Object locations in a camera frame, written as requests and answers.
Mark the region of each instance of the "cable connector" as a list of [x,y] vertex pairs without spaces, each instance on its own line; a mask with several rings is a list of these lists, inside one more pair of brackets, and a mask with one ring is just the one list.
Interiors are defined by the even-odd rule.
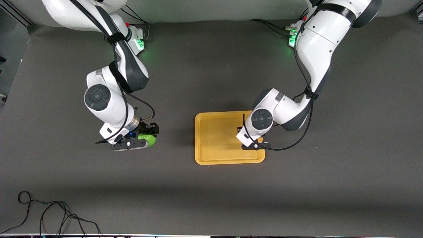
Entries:
[[285,27],[285,30],[296,32],[297,28],[293,27],[293,26],[287,26],[287,27]]

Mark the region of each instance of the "white robotic arm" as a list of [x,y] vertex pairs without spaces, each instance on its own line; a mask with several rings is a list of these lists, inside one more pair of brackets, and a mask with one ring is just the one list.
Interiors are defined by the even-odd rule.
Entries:
[[272,128],[273,122],[285,130],[298,130],[303,126],[330,72],[334,50],[350,27],[359,28],[371,21],[380,5],[381,0],[319,1],[317,8],[309,12],[307,21],[297,24],[302,27],[298,29],[294,49],[310,74],[310,87],[306,88],[299,103],[276,89],[263,91],[255,100],[245,126],[236,136],[243,145],[249,147]]
[[[136,110],[126,103],[124,96],[124,91],[129,94],[143,89],[148,82],[147,69],[136,57],[143,50],[143,31],[127,26],[119,15],[112,13],[124,6],[126,0],[42,1],[60,25],[74,30],[102,32],[113,46],[115,61],[87,75],[88,89],[84,95],[87,108],[104,121],[100,130],[104,138],[101,142],[115,145],[125,139],[137,139],[142,133],[155,137],[158,127],[154,128],[154,124],[153,128],[149,128],[140,121]],[[139,148],[139,143],[125,142],[124,145],[125,149]],[[141,147],[151,145],[151,141],[143,140]]]

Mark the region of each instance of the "black strap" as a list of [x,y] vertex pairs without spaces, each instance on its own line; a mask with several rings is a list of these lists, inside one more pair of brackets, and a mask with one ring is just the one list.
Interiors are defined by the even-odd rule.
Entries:
[[345,18],[347,18],[351,24],[354,23],[355,21],[355,14],[354,12],[352,12],[351,10],[349,10],[348,8],[338,5],[338,4],[333,4],[333,3],[323,3],[320,4],[319,6],[317,6],[316,8],[316,12],[317,11],[333,11],[336,12],[342,16],[344,16]]
[[114,33],[113,35],[107,37],[107,42],[111,45],[114,45],[116,42],[126,40],[125,36],[121,33]]
[[128,82],[125,80],[122,74],[118,71],[114,61],[109,64],[109,69],[110,69],[110,72],[112,72],[112,75],[115,77],[116,81],[121,85],[122,89],[129,93],[132,93],[133,91],[129,87]]
[[311,99],[313,99],[313,100],[316,100],[318,97],[319,97],[319,94],[317,94],[317,93],[313,93],[308,87],[306,87],[305,88],[305,90],[304,90],[304,94],[307,96],[307,97],[309,97],[309,98],[311,98]]

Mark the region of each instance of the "yellow tray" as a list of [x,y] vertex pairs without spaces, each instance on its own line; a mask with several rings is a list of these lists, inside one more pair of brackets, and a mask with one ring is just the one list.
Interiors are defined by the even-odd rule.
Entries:
[[243,150],[236,138],[251,111],[205,112],[195,117],[195,161],[200,165],[260,163],[264,150]]

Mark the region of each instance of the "white wall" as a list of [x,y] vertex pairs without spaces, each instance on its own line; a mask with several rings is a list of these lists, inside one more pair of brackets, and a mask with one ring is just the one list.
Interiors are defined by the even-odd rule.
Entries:
[[[9,0],[39,25],[59,26],[41,0]],[[410,11],[420,0],[382,0],[379,17]],[[142,18],[152,22],[197,22],[207,20],[295,19],[306,8],[304,0],[128,0]],[[120,12],[127,22],[138,23]]]

